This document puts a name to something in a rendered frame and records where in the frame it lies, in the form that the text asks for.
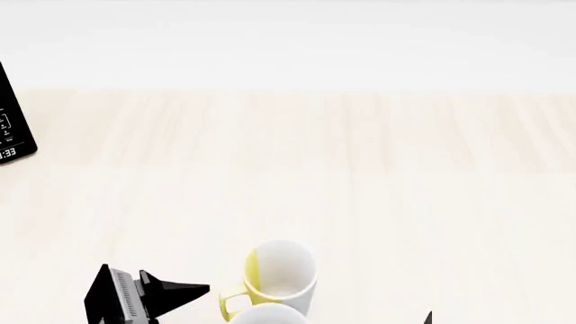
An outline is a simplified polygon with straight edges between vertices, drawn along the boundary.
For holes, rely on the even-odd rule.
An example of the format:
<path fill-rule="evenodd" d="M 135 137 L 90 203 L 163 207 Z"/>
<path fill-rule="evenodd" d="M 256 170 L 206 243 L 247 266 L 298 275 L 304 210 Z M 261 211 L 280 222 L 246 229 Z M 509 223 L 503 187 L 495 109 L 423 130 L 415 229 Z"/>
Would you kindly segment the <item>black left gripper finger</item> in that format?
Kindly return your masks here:
<path fill-rule="evenodd" d="M 107 264 L 100 267 L 84 305 L 88 324 L 122 324 L 122 305 Z"/>
<path fill-rule="evenodd" d="M 150 319 L 157 319 L 210 292 L 210 286 L 206 283 L 172 283 L 159 280 L 145 270 L 139 271 L 136 286 Z"/>

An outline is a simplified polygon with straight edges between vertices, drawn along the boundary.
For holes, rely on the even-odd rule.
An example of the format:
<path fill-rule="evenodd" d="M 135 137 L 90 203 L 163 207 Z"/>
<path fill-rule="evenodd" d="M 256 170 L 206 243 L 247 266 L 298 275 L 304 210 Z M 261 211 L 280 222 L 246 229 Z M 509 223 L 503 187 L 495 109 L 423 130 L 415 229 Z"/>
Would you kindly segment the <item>yellow and white mug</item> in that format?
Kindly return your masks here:
<path fill-rule="evenodd" d="M 280 304 L 306 317 L 318 278 L 316 260 L 304 245 L 287 239 L 263 242 L 247 254 L 241 282 L 219 293 L 220 313 L 232 323 L 261 304 Z M 230 311 L 229 299 L 242 295 L 249 298 L 250 307 Z"/>

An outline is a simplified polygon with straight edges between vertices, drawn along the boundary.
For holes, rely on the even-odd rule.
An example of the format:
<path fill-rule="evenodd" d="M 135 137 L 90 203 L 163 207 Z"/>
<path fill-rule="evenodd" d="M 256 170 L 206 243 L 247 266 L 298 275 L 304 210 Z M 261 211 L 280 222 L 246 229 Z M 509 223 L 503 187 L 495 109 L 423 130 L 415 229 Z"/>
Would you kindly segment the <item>black device with digital display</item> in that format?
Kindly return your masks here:
<path fill-rule="evenodd" d="M 37 143 L 0 62 L 0 165 L 35 154 Z"/>

